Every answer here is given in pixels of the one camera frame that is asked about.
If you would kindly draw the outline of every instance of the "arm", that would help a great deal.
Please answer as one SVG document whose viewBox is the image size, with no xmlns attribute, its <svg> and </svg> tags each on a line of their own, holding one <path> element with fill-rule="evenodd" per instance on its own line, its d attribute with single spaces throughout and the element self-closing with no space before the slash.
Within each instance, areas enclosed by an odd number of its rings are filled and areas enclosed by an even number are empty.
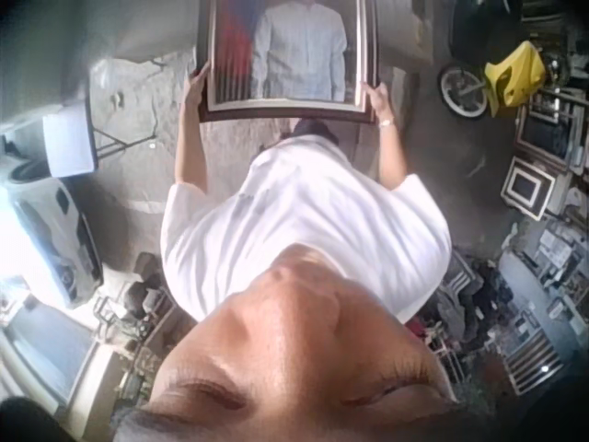
<svg viewBox="0 0 589 442">
<path fill-rule="evenodd" d="M 199 105 L 202 89 L 211 70 L 207 62 L 201 72 L 193 72 L 185 86 L 185 99 L 180 106 L 178 145 L 176 148 L 176 183 L 194 184 L 207 192 L 206 158 L 202 149 Z"/>
<path fill-rule="evenodd" d="M 379 124 L 390 122 L 380 127 L 378 181 L 390 191 L 394 191 L 407 178 L 407 162 L 395 125 L 395 114 L 388 99 L 388 90 L 383 83 L 376 89 L 372 89 L 365 83 L 362 87 L 370 98 Z"/>
<path fill-rule="evenodd" d="M 267 13 L 261 16 L 254 36 L 254 49 L 251 55 L 251 97 L 264 97 L 264 84 L 268 75 L 268 51 L 270 50 L 271 23 Z"/>
<path fill-rule="evenodd" d="M 334 101 L 343 102 L 346 93 L 346 63 L 343 53 L 348 46 L 346 30 L 341 17 L 338 17 L 338 29 L 331 53 L 331 96 Z"/>
</svg>

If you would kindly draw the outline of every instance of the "picture frame on floor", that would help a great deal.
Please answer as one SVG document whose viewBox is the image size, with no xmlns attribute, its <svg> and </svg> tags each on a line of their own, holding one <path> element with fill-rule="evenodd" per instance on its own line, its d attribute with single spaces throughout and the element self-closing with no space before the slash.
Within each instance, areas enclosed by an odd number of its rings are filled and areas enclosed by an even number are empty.
<svg viewBox="0 0 589 442">
<path fill-rule="evenodd" d="M 211 61 L 202 122 L 375 119 L 374 0 L 202 1 L 196 58 Z"/>
</svg>

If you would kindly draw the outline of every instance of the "white t-shirt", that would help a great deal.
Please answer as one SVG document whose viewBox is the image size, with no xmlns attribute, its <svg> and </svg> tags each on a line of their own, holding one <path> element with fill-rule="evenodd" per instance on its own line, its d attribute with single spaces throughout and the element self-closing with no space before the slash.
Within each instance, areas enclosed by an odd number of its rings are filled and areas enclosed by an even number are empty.
<svg viewBox="0 0 589 442">
<path fill-rule="evenodd" d="M 321 252 L 401 322 L 439 285 L 451 250 L 445 219 L 417 176 L 390 192 L 314 135 L 260 154 L 222 204 L 191 184 L 170 190 L 164 272 L 178 304 L 198 321 L 293 244 Z"/>
</svg>

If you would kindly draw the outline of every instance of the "man's right hand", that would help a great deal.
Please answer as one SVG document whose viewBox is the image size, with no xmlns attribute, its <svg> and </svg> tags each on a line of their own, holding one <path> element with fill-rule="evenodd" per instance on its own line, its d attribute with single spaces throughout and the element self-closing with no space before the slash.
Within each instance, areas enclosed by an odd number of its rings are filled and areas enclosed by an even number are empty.
<svg viewBox="0 0 589 442">
<path fill-rule="evenodd" d="M 381 83 L 376 88 L 372 88 L 363 82 L 362 90 L 368 95 L 370 105 L 375 110 L 378 122 L 385 122 L 387 120 L 395 121 L 395 114 L 390 106 L 390 99 L 388 97 L 388 89 L 384 83 Z"/>
<path fill-rule="evenodd" d="M 198 110 L 202 102 L 202 90 L 211 72 L 211 62 L 206 62 L 201 70 L 192 71 L 184 83 L 184 100 L 182 108 Z"/>
</svg>

